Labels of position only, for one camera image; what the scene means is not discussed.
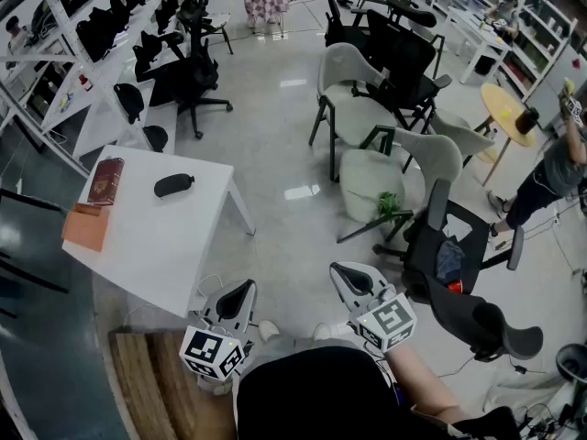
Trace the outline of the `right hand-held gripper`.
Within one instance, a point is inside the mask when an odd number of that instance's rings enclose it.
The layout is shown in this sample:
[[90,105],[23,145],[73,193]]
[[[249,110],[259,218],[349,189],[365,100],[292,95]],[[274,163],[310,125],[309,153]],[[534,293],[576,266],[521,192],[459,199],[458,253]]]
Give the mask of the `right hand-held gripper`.
[[[340,300],[351,311],[357,309],[349,315],[349,325],[357,336],[387,352],[414,334],[417,317],[412,306],[379,270],[358,262],[332,263],[329,276]],[[364,297],[376,293],[360,307]]]

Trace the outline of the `black glasses case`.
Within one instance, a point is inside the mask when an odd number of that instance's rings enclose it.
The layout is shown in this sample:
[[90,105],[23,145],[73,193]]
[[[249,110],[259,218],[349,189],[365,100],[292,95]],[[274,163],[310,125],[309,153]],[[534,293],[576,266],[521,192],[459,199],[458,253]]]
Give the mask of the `black glasses case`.
[[154,187],[154,194],[162,199],[168,195],[187,191],[194,183],[194,176],[187,173],[177,173],[158,180]]

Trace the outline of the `blue cloth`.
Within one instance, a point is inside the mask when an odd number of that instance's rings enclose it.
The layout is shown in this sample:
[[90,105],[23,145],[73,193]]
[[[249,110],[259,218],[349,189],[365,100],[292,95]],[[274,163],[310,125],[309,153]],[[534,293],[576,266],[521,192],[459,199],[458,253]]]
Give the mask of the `blue cloth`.
[[436,279],[443,284],[458,280],[464,258],[465,253],[456,243],[451,240],[442,242],[436,257]]

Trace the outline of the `green plant sprig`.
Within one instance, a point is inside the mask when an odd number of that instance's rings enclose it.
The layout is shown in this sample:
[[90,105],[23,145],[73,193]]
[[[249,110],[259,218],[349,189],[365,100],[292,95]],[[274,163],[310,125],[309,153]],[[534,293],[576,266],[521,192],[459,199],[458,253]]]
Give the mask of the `green plant sprig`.
[[369,196],[346,189],[344,193],[346,198],[350,199],[347,205],[348,215],[357,222],[368,223],[380,218],[393,221],[400,216],[407,218],[414,216],[412,210],[402,208],[398,194],[394,192],[385,191]]

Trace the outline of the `wooden slatted bench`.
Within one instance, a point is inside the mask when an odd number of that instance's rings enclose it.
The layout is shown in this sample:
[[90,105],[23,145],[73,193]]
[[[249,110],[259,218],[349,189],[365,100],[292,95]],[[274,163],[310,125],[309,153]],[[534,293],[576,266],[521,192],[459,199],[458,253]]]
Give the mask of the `wooden slatted bench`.
[[140,440],[237,440],[230,394],[197,385],[182,331],[108,334],[122,396]]

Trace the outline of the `white paper sheet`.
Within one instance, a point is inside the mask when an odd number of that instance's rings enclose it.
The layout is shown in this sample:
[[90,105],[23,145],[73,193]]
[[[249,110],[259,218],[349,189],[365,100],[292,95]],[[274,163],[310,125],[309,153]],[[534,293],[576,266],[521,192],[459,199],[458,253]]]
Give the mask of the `white paper sheet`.
[[454,238],[457,242],[462,241],[472,232],[472,226],[453,214],[447,214],[447,223],[442,232],[447,238]]

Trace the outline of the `grey shell chair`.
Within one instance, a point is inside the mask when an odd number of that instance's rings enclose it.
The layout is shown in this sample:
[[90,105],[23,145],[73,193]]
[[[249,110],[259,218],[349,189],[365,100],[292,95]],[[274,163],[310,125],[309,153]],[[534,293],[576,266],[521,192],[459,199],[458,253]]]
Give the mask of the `grey shell chair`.
[[328,46],[320,59],[316,99],[318,110],[308,144],[313,145],[322,123],[328,125],[329,178],[336,179],[336,141],[357,148],[378,126],[396,127],[391,111],[376,99],[351,92],[354,83],[376,88],[377,93],[387,95],[391,85],[384,75],[373,68],[359,49],[339,42]]
[[429,133],[450,138],[459,148],[465,167],[474,155],[484,152],[494,145],[494,141],[471,129],[469,123],[458,115],[437,108],[432,115]]
[[[406,152],[419,166],[423,177],[423,191],[415,192],[409,186],[409,175],[403,173],[401,156]],[[389,191],[397,193],[402,208],[412,210],[414,216],[423,213],[432,198],[433,189],[439,186],[448,195],[450,186],[462,171],[462,156],[457,145],[441,135],[422,135],[398,127],[376,126],[357,149],[343,153],[339,165],[339,186],[346,214],[350,199],[344,190],[375,196]],[[393,237],[412,218],[400,216],[396,220],[384,218],[361,223],[360,228],[337,239],[339,244],[358,237],[379,226],[391,228]]]

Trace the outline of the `person's black shirt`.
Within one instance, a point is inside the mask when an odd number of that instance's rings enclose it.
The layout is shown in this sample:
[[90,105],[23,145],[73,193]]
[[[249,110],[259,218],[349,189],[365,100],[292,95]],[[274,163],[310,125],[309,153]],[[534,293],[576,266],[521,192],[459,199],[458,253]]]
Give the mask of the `person's black shirt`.
[[522,440],[507,408],[455,423],[418,412],[370,355],[345,346],[252,368],[236,405],[238,440]]

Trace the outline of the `orange cardboard box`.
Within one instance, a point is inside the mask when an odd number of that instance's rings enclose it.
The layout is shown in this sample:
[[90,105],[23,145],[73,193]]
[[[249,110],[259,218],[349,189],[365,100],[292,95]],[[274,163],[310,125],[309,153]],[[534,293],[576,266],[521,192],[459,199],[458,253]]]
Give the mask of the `orange cardboard box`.
[[109,220],[106,206],[75,203],[66,214],[61,232],[64,241],[101,252]]

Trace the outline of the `dark red book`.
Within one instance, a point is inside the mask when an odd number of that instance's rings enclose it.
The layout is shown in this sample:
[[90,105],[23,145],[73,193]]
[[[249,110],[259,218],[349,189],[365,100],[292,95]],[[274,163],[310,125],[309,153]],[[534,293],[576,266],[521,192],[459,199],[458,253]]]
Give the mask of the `dark red book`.
[[106,158],[97,163],[87,203],[113,205],[125,162],[122,158]]

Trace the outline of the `round yellow table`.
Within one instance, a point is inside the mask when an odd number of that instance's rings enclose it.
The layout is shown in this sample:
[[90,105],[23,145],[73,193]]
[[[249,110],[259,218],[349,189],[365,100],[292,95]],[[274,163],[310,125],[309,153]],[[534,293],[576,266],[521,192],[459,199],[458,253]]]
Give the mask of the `round yellow table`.
[[525,109],[506,90],[496,84],[486,82],[481,87],[481,97],[488,116],[474,128],[474,131],[489,134],[492,124],[496,124],[506,134],[504,145],[482,183],[482,186],[485,187],[498,168],[512,141],[521,147],[530,148],[535,146],[536,137],[532,130],[526,134],[518,131],[515,121],[524,113]]

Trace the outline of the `dark brown jar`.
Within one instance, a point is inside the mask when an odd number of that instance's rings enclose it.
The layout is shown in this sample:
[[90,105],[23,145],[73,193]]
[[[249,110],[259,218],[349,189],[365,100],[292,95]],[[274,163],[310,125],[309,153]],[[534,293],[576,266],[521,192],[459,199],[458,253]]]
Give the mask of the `dark brown jar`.
[[521,135],[527,135],[537,124],[539,112],[533,106],[527,107],[515,120],[515,127]]

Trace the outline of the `grey cabinet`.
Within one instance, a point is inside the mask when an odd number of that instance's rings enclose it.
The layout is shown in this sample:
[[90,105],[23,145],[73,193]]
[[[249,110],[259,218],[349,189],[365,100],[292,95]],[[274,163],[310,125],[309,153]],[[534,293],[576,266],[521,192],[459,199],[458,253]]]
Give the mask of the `grey cabinet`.
[[567,45],[559,55],[537,88],[525,101],[527,107],[538,112],[538,126],[542,130],[561,129],[559,115],[559,93],[564,82],[574,82],[575,94],[587,104],[587,59],[571,45]]

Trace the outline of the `table with checkered cloth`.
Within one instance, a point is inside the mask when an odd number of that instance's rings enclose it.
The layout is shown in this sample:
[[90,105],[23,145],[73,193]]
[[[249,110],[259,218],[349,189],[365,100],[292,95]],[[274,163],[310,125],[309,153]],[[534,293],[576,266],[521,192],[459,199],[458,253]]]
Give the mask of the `table with checkered cloth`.
[[244,0],[248,24],[255,28],[258,22],[283,26],[283,17],[295,0]]

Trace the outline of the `white storage shelving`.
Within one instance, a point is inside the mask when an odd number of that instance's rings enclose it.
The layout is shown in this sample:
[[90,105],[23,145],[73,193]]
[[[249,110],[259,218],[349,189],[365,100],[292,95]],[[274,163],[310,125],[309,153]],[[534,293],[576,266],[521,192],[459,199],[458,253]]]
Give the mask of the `white storage shelving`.
[[[431,0],[431,7],[447,16],[450,7],[471,11],[482,21],[483,12],[500,0]],[[525,101],[537,88],[568,45],[576,19],[567,18],[549,0],[517,0],[519,32],[501,69]],[[473,46],[461,36],[461,47]]]

